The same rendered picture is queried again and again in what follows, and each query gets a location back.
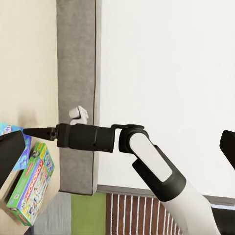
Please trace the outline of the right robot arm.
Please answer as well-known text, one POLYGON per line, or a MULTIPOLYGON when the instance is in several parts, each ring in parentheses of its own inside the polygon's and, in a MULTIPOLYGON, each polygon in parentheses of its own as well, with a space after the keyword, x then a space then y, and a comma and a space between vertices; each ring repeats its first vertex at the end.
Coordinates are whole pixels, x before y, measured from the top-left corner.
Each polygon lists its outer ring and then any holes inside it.
POLYGON ((185 178, 165 153, 150 141, 143 125, 86 125, 88 114, 81 106, 69 110, 73 120, 51 128, 25 128, 22 133, 54 141, 57 147, 112 153, 115 130, 122 129, 119 152, 137 157, 132 167, 162 202, 182 235, 235 235, 235 210, 213 208, 185 178))

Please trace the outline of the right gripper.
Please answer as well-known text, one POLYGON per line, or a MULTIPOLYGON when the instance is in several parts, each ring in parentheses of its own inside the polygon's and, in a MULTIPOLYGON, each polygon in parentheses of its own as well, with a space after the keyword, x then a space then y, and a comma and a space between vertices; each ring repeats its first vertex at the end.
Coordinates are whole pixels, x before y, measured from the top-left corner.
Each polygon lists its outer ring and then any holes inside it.
POLYGON ((60 123, 51 128, 25 128, 22 133, 32 137, 54 141, 57 147, 95 151, 98 126, 60 123))

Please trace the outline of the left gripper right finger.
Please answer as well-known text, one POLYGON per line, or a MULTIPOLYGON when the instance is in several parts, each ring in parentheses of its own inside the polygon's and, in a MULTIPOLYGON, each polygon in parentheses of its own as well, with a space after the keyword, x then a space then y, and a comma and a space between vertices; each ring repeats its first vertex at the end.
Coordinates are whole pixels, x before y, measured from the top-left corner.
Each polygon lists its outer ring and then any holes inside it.
POLYGON ((224 130, 220 139, 219 147, 235 169, 235 132, 224 130))

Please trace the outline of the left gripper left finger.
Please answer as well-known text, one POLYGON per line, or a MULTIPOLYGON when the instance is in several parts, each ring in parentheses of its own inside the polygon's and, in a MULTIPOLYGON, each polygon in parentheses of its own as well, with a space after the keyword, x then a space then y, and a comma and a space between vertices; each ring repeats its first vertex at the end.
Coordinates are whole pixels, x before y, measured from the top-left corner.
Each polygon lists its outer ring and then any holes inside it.
POLYGON ((21 130, 0 136, 0 189, 25 150, 21 130))

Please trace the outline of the board game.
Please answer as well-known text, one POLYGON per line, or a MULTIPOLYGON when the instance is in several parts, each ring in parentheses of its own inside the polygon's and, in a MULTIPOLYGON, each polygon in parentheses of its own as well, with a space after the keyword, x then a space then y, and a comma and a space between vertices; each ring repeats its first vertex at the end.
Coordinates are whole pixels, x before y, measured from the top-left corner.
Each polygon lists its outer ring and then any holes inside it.
MULTIPOLYGON (((24 128, 21 128, 18 126, 14 126, 14 125, 0 122, 0 136, 2 136, 4 134, 15 132, 15 131, 19 131, 19 130, 23 131, 23 129, 24 128)), ((26 169, 27 163, 29 162, 29 153, 30 153, 32 136, 23 134, 23 137, 24 137, 24 141, 25 141, 25 150, 23 151, 21 157, 18 159, 13 170, 26 169)))
POLYGON ((47 145, 37 143, 6 205, 24 226, 34 225, 54 168, 47 145))

